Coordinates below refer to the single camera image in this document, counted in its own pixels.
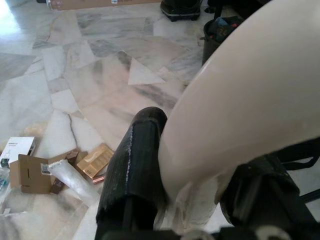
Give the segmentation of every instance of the white box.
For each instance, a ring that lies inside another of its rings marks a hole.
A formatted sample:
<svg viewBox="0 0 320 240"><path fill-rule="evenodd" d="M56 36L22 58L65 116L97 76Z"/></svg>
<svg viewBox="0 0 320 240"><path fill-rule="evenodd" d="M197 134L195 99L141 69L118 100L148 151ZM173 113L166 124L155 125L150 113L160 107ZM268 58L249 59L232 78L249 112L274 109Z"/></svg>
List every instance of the white box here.
<svg viewBox="0 0 320 240"><path fill-rule="evenodd" d="M34 136L10 137L0 156L1 167L8 167L9 164L18 160L19 154L32 155L36 148Z"/></svg>

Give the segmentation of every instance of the box label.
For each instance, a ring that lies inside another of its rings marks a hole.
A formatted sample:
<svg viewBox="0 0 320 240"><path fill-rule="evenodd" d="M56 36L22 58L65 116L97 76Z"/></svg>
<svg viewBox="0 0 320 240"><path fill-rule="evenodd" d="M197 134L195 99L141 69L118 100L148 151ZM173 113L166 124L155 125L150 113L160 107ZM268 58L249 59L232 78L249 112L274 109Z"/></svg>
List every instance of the box label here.
<svg viewBox="0 0 320 240"><path fill-rule="evenodd" d="M48 170L48 164L40 163L41 165L41 173L43 175L51 175L51 172Z"/></svg>

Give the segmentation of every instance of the cardboard box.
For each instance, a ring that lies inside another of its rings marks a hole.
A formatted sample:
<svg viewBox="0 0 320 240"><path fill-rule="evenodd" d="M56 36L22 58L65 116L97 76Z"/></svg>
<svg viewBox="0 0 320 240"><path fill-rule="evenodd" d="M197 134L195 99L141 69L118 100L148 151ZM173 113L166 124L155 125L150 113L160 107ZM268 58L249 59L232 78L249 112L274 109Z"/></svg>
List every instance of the cardboard box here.
<svg viewBox="0 0 320 240"><path fill-rule="evenodd" d="M102 143L93 152L82 159L77 167L93 179L105 166L108 165L110 159L114 155L114 151Z"/></svg>
<svg viewBox="0 0 320 240"><path fill-rule="evenodd" d="M74 161L77 161L78 155L75 155L75 152L78 153L79 150L74 149L49 159L20 154L18 161L10 164L11 188L21 185L23 193L50 193L56 178L50 175L46 166L62 159L73 158Z"/></svg>
<svg viewBox="0 0 320 240"><path fill-rule="evenodd" d="M159 2L161 0L50 0L48 4L52 10L72 10Z"/></svg>
<svg viewBox="0 0 320 240"><path fill-rule="evenodd" d="M8 168L18 160L19 154L32 155L35 148L36 140L33 136L10 137L0 156L1 167Z"/></svg>

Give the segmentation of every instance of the clear plastic wrap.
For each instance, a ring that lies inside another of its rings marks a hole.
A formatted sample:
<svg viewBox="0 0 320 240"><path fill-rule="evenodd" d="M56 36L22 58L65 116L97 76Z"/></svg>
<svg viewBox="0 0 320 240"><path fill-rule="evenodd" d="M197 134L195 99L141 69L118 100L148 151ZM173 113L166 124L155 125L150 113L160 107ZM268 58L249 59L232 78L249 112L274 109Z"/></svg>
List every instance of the clear plastic wrap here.
<svg viewBox="0 0 320 240"><path fill-rule="evenodd" d="M6 196L9 194L9 172L9 168L0 167L0 204L5 200Z"/></svg>
<svg viewBox="0 0 320 240"><path fill-rule="evenodd" d="M67 160L64 159L50 164L48 170L53 176L73 189L88 207L99 200L100 195Z"/></svg>

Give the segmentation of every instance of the black trash bin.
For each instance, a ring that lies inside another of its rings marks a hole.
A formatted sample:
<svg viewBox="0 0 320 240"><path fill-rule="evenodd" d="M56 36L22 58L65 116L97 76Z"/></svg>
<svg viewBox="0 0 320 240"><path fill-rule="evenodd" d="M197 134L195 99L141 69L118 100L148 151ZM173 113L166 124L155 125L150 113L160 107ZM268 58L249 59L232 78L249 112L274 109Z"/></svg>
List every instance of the black trash bin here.
<svg viewBox="0 0 320 240"><path fill-rule="evenodd" d="M243 20L237 16L218 17L216 20L210 20L204 25L202 65L242 22Z"/></svg>

